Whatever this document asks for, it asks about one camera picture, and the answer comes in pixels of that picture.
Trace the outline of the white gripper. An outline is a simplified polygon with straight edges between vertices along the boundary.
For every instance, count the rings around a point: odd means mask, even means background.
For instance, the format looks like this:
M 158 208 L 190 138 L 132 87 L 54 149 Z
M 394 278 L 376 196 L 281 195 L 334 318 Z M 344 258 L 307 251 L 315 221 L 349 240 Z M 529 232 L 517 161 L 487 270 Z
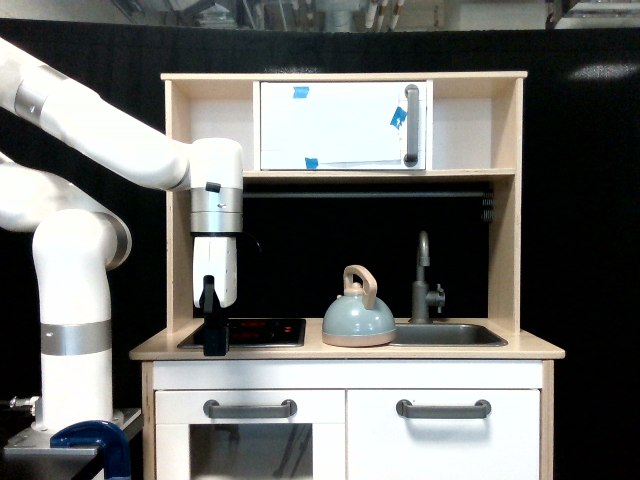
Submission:
M 236 238 L 219 236 L 194 238 L 194 306 L 204 313 L 202 345 L 205 356 L 225 356 L 229 350 L 228 319 L 215 313 L 237 299 Z

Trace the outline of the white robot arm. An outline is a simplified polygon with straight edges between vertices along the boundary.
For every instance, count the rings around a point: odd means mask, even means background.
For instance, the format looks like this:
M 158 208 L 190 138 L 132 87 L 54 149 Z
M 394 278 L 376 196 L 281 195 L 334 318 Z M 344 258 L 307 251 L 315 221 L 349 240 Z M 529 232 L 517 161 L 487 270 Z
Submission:
M 190 194 L 194 304 L 213 329 L 207 346 L 224 354 L 225 310 L 237 297 L 241 146 L 171 139 L 9 42 L 1 45 L 1 105 L 139 186 Z M 55 433 L 111 420 L 107 274 L 131 251 L 128 227 L 69 181 L 9 158 L 1 161 L 1 225 L 32 236 L 41 333 L 37 425 Z

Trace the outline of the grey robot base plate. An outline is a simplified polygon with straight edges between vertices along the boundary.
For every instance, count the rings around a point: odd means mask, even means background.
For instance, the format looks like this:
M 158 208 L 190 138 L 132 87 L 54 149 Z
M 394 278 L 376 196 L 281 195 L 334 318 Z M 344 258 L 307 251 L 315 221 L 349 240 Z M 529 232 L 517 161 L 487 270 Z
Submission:
M 142 431 L 144 418 L 140 408 L 124 408 L 115 410 L 111 422 L 118 426 L 128 441 Z M 5 454 L 15 456 L 71 456 L 95 457 L 100 451 L 97 445 L 76 445 L 53 447 L 51 438 L 53 433 L 37 423 L 11 437 L 4 447 Z

